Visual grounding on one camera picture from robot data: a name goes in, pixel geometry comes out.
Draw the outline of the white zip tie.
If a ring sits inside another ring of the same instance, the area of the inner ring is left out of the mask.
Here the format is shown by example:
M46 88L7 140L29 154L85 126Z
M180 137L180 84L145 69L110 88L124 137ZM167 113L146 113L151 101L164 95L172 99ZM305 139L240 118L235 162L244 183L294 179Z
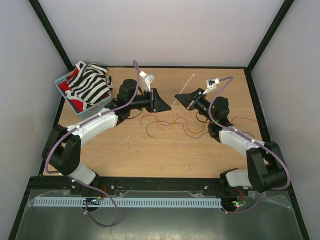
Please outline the white zip tie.
M180 90L179 94L182 94L182 92L185 90L186 86L189 84L189 82L194 78L195 73L193 73L191 75L191 77L187 80L187 82L184 84L184 86L182 87L182 89ZM175 103L177 102L177 99L175 98L174 102L171 104L171 108L175 105Z

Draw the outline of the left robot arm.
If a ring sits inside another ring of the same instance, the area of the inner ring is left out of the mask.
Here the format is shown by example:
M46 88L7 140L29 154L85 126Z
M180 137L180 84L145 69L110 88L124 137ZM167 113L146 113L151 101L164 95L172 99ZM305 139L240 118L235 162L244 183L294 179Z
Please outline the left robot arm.
M136 80L126 79L120 85L116 98L98 113L68 127L55 125L42 151L45 165L51 165L57 173L82 182L82 188L87 193L96 193L100 188L98 174L81 163L82 146L103 131L128 119L131 110L146 109L149 113L171 110L157 89L151 88L141 94L137 93L138 90Z

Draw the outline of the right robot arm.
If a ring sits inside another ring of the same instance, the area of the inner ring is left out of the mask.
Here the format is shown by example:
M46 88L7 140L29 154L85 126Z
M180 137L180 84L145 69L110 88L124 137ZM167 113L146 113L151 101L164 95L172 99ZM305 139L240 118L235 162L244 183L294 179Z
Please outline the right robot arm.
M229 101L218 96L213 102L206 99L204 90L199 88L191 93L176 94L186 110L197 110L209 120L208 133L217 142L228 145L246 158L247 169L231 169L223 172L218 188L231 194L236 187L253 188L259 193L268 190L282 190L289 186L288 169L277 143L263 142L238 131L230 123Z

